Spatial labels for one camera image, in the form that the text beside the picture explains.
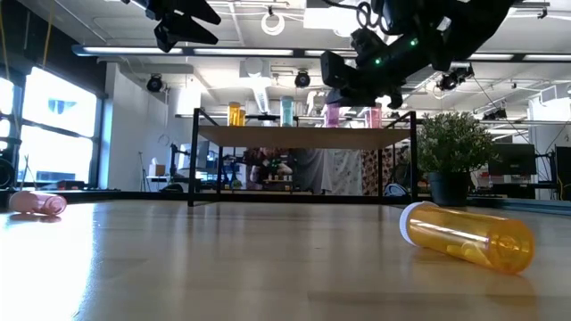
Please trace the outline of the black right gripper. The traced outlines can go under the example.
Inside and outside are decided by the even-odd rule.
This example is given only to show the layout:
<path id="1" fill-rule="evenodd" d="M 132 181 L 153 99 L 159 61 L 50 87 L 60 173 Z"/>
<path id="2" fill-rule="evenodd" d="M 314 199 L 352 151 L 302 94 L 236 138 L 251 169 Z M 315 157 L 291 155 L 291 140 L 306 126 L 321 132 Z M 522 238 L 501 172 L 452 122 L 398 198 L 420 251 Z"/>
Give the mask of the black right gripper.
<path id="1" fill-rule="evenodd" d="M 406 77 L 440 63 L 443 8 L 432 0 L 370 0 L 359 3 L 356 14 L 356 87 L 333 88 L 327 104 L 375 107 L 377 98 L 388 96 L 387 106 L 399 109 Z"/>

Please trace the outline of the teal pill bottle white cap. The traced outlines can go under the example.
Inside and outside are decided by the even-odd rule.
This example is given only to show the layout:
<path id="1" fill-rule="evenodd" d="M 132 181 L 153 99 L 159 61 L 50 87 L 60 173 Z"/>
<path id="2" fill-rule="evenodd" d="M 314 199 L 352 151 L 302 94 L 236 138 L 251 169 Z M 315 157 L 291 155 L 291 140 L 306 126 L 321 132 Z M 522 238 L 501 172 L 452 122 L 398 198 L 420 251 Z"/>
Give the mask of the teal pill bottle white cap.
<path id="1" fill-rule="evenodd" d="M 280 97 L 280 126 L 292 127 L 294 125 L 294 99 L 292 96 Z"/>

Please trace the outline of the black overhead light bar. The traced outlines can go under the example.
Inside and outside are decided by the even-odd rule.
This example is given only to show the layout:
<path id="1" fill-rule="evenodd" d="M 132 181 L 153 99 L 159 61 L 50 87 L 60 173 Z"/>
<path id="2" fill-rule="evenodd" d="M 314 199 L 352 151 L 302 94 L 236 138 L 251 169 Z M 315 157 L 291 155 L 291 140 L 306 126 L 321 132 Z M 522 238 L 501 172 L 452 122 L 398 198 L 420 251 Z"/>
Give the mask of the black overhead light bar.
<path id="1" fill-rule="evenodd" d="M 169 52 L 150 46 L 73 45 L 77 56 L 205 56 L 205 57 L 263 57 L 319 58 L 326 49 L 251 48 L 251 47 L 175 47 Z M 571 63 L 571 53 L 473 53 L 465 61 L 514 63 Z"/>

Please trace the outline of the floral patterned cloth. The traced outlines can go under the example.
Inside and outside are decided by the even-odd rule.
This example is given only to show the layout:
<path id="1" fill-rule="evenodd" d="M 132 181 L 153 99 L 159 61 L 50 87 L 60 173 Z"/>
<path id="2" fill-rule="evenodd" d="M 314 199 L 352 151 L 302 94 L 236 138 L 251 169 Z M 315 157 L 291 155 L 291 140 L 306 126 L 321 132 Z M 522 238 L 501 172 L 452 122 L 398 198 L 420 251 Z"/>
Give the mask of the floral patterned cloth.
<path id="1" fill-rule="evenodd" d="M 393 152 L 385 148 L 379 150 L 363 150 L 361 152 L 361 186 L 365 196 L 378 196 L 382 184 L 387 185 L 393 172 Z"/>

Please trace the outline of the white hanging cloth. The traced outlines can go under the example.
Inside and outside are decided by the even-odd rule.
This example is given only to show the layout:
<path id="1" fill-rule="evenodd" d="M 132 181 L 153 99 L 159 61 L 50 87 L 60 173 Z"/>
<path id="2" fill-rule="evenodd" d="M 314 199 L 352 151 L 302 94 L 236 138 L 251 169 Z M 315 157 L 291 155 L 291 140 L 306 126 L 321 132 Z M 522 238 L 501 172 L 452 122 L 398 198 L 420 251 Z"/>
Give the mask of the white hanging cloth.
<path id="1" fill-rule="evenodd" d="M 313 194 L 362 195 L 361 151 L 294 149 L 295 183 Z"/>

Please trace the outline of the green potted plant black pot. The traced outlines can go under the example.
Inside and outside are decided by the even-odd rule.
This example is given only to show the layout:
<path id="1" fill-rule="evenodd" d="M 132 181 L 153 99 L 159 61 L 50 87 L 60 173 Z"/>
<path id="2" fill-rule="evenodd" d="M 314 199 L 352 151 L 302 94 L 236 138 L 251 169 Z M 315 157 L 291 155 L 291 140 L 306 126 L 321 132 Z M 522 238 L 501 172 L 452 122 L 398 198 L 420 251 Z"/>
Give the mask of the green potted plant black pot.
<path id="1" fill-rule="evenodd" d="M 468 112 L 425 114 L 418 130 L 418 167 L 434 203 L 464 207 L 471 173 L 495 160 L 492 135 Z"/>

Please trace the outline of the person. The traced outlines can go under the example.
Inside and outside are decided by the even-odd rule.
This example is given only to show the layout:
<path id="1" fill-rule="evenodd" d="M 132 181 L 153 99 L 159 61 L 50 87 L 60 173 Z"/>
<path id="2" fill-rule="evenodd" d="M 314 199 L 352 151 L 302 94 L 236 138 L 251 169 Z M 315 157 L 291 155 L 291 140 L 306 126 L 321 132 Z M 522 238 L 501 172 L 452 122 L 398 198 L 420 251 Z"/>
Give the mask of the person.
<path id="1" fill-rule="evenodd" d="M 253 147 L 244 151 L 246 165 L 246 188 L 261 190 L 270 177 L 285 177 L 293 174 L 288 164 L 288 149 Z"/>

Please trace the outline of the black computer monitor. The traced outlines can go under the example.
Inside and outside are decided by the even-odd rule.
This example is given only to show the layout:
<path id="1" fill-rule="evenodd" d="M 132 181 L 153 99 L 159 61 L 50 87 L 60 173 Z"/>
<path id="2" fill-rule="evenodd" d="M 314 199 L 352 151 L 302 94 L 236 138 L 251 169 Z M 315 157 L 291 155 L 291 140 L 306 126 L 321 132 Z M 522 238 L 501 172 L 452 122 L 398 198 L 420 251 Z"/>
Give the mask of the black computer monitor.
<path id="1" fill-rule="evenodd" d="M 494 157 L 488 163 L 493 176 L 537 174 L 533 144 L 494 144 Z"/>
<path id="2" fill-rule="evenodd" d="M 571 202 L 571 147 L 556 147 L 556 171 L 559 199 Z"/>

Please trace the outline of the black frame wooden shelf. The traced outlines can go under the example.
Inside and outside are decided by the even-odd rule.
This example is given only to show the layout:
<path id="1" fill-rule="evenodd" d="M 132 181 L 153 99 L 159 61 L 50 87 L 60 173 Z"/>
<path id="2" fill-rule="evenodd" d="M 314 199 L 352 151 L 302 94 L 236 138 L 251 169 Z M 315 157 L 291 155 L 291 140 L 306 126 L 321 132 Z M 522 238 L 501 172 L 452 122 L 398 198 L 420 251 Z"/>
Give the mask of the black frame wooden shelf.
<path id="1" fill-rule="evenodd" d="M 380 204 L 403 205 L 418 200 L 418 140 L 417 115 L 405 113 L 385 128 L 300 128 L 300 127 L 228 127 L 219 125 L 200 108 L 192 115 L 191 160 L 187 203 L 196 202 L 276 202 L 323 204 Z M 196 156 L 199 137 L 216 144 L 219 156 L 225 147 L 274 147 L 303 149 L 376 150 L 404 139 L 410 140 L 410 191 L 405 196 L 384 195 L 384 185 L 378 182 L 378 196 L 308 195 L 303 193 L 224 193 L 221 179 L 217 179 L 214 193 L 196 191 Z"/>

